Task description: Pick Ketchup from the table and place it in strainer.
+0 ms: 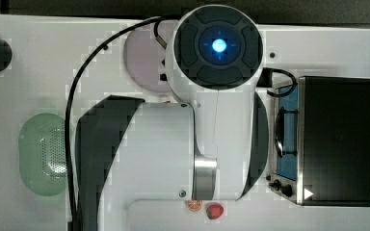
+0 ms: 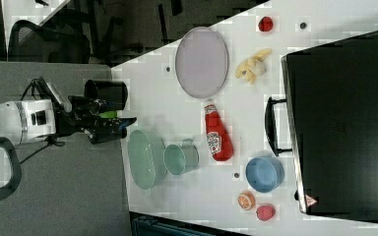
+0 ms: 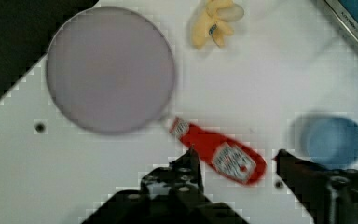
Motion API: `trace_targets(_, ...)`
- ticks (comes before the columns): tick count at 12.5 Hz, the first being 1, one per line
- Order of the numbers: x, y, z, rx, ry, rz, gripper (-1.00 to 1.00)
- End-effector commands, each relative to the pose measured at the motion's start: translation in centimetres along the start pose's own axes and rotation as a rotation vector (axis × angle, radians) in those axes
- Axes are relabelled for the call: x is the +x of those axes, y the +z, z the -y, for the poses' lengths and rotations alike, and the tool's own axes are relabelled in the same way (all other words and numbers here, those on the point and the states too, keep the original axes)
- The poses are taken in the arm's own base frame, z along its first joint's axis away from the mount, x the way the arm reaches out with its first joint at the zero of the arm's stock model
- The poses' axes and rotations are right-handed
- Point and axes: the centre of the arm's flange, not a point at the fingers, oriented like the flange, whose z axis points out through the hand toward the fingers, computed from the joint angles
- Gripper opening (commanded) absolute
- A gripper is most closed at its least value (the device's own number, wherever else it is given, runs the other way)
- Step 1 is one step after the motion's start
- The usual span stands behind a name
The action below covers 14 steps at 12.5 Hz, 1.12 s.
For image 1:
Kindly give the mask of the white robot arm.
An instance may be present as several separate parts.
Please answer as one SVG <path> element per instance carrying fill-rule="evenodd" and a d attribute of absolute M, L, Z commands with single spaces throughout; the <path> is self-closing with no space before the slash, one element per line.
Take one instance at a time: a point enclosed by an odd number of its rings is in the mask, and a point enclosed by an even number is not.
<path fill-rule="evenodd" d="M 142 200 L 243 198 L 268 159 L 262 57 L 241 11 L 207 5 L 182 16 L 166 46 L 172 103 L 110 95 L 80 117 L 68 231 L 129 231 L 128 210 Z"/>

